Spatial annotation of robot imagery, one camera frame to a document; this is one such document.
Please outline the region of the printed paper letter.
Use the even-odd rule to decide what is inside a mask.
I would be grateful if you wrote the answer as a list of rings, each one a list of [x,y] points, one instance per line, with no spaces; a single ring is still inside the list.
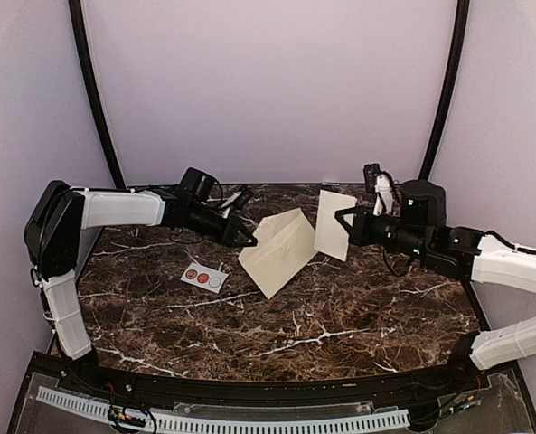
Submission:
[[[321,190],[319,195],[314,249],[331,258],[346,261],[349,235],[335,219],[335,213],[353,208],[357,199],[353,196]]]

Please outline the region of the cream paper envelope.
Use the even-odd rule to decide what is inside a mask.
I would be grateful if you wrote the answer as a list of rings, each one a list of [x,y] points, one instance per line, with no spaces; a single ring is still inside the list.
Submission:
[[[315,230],[300,208],[265,217],[253,232],[256,247],[244,248],[240,265],[271,299],[316,254]]]

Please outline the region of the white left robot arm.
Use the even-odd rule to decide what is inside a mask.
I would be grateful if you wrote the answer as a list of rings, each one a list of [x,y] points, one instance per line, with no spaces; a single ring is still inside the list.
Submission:
[[[148,184],[124,189],[71,186],[50,181],[24,228],[31,280],[63,353],[72,361],[70,378],[87,394],[106,386],[106,375],[91,361],[93,351],[79,302],[78,268],[82,233],[116,226],[164,227],[192,231],[229,248],[247,248],[258,240],[238,212],[251,199],[242,186],[231,197],[211,200],[221,189],[212,175],[186,169],[177,184]]]

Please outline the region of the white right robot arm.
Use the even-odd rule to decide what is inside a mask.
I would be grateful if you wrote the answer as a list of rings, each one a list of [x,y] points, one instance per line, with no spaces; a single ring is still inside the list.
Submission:
[[[355,206],[335,212],[335,219],[356,246],[379,245],[405,254],[437,274],[459,280],[493,283],[536,294],[536,249],[506,240],[496,231],[446,225],[446,192],[426,180],[400,186],[400,213],[386,201],[378,211]],[[439,383],[459,392],[475,372],[536,354],[536,316],[502,328],[461,336]]]

